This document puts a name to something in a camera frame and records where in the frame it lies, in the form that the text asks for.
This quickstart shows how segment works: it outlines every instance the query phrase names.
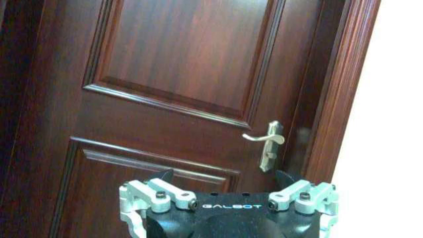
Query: wall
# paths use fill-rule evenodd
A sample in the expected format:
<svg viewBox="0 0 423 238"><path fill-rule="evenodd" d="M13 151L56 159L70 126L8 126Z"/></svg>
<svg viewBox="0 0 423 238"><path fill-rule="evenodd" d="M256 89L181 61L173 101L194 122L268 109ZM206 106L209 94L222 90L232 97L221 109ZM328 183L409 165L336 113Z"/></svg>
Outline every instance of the wall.
<svg viewBox="0 0 423 238"><path fill-rule="evenodd" d="M381 1L332 183L330 238L421 237L423 1Z"/></svg>

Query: door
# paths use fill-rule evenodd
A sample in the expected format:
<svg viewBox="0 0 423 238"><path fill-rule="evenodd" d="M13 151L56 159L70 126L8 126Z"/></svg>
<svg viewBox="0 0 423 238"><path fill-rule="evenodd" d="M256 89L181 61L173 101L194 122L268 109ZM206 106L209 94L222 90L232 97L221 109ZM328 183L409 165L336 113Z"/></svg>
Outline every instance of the door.
<svg viewBox="0 0 423 238"><path fill-rule="evenodd" d="M166 168L186 190L274 190L241 134L289 132L321 1L44 4L6 236L128 236L117 187Z"/></svg>

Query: silver door handle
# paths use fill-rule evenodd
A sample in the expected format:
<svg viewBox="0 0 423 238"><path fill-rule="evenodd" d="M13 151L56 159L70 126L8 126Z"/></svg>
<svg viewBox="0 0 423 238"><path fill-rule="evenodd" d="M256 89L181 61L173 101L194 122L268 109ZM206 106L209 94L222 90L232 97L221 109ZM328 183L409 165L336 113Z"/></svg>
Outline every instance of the silver door handle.
<svg viewBox="0 0 423 238"><path fill-rule="evenodd" d="M284 143L284 137L281 135L265 135L265 136L261 136L261 137L252 137L246 134L242 134L242 137L246 139L246 140L250 140L250 141L266 141L266 140L270 140L273 142L276 142L278 145L281 145Z"/></svg>
<svg viewBox="0 0 423 238"><path fill-rule="evenodd" d="M245 133L242 134L242 137L249 141L265 141L261 158L260 158L260 166L258 166L262 172L266 172L274 166L278 145L284 143L281 130L282 130L282 126L278 123L278 121L274 120L269 123L269 128L266 130L265 136L252 137L246 135Z"/></svg>

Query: bolt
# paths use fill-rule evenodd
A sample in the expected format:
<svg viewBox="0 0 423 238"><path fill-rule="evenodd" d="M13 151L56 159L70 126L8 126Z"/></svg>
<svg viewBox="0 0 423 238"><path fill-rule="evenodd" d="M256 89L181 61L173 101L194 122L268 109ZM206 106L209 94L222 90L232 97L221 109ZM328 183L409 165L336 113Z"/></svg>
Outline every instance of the bolt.
<svg viewBox="0 0 423 238"><path fill-rule="evenodd" d="M309 196L309 193L308 193L308 192L301 192L301 193L298 194L298 199L300 199L300 200L302 200L302 201L309 201L309 198L310 198L310 196Z"/></svg>
<svg viewBox="0 0 423 238"><path fill-rule="evenodd" d="M156 198L164 199L165 198L165 192L164 191L157 191L156 192Z"/></svg>
<svg viewBox="0 0 423 238"><path fill-rule="evenodd" d="M274 201L269 201L268 203L268 208L270 211L276 211L277 210L277 203L274 203Z"/></svg>
<svg viewBox="0 0 423 238"><path fill-rule="evenodd" d="M197 208L197 201L194 199L192 199L188 203L188 208L194 211Z"/></svg>

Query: door lock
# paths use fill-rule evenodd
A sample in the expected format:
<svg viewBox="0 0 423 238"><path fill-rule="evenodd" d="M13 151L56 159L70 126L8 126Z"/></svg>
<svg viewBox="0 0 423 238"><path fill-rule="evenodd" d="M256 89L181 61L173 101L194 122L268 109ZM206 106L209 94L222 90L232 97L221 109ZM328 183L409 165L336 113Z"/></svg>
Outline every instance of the door lock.
<svg viewBox="0 0 423 238"><path fill-rule="evenodd" d="M274 161L277 158L278 145L284 143L284 137L281 136L282 126L278 121L272 121L269 123L269 128L266 130L266 135L261 137L252 137L242 134L242 137L250 141L265 141L260 159L260 169L262 172L270 170L274 166Z"/></svg>

